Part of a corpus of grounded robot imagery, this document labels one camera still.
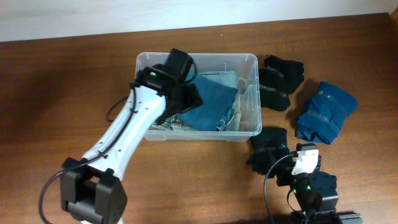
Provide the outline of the clear plastic storage container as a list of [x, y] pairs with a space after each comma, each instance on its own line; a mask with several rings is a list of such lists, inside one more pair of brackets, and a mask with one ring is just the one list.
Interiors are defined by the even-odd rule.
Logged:
[[261, 132], [261, 103], [259, 92], [258, 59], [253, 54], [195, 54], [190, 56], [199, 72], [233, 70], [238, 74], [241, 119], [238, 131], [162, 131], [150, 128], [144, 138], [148, 141], [165, 140], [220, 140], [245, 142]]

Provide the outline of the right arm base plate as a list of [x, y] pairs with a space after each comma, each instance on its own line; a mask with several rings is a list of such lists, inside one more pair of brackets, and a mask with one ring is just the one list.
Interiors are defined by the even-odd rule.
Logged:
[[338, 215], [340, 224], [363, 224], [360, 213]]

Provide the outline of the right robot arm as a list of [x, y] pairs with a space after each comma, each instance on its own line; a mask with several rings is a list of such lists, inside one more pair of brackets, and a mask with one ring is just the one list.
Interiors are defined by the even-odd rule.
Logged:
[[320, 170], [322, 157], [314, 143], [298, 143], [287, 165], [277, 171], [277, 185], [290, 187], [300, 209], [290, 214], [292, 223], [333, 223], [338, 194], [337, 178]]

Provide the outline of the black taped garment bundle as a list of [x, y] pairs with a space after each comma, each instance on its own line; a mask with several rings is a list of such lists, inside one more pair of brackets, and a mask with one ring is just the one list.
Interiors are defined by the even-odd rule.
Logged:
[[263, 108], [285, 111], [290, 106], [289, 95], [304, 81], [304, 64], [269, 55], [259, 69], [260, 101]]
[[285, 128], [264, 127], [257, 136], [251, 137], [250, 141], [254, 153], [246, 164], [252, 165], [252, 170], [261, 175], [266, 175], [275, 162], [290, 154]]

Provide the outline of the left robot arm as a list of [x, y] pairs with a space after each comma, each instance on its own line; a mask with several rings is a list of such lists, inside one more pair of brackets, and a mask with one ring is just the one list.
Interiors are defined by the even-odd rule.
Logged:
[[126, 104], [101, 139], [81, 159], [62, 164], [62, 210], [81, 223], [122, 223], [123, 175], [146, 131], [203, 103], [187, 77], [196, 67], [189, 54], [172, 49], [164, 63], [137, 72]]

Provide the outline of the blue taped sweater bundle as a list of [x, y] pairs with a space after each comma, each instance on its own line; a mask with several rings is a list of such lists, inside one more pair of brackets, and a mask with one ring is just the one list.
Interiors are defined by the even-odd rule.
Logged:
[[349, 93], [320, 82], [317, 92], [305, 101], [304, 112], [295, 118], [295, 135], [304, 141], [331, 144], [357, 106], [357, 99]]

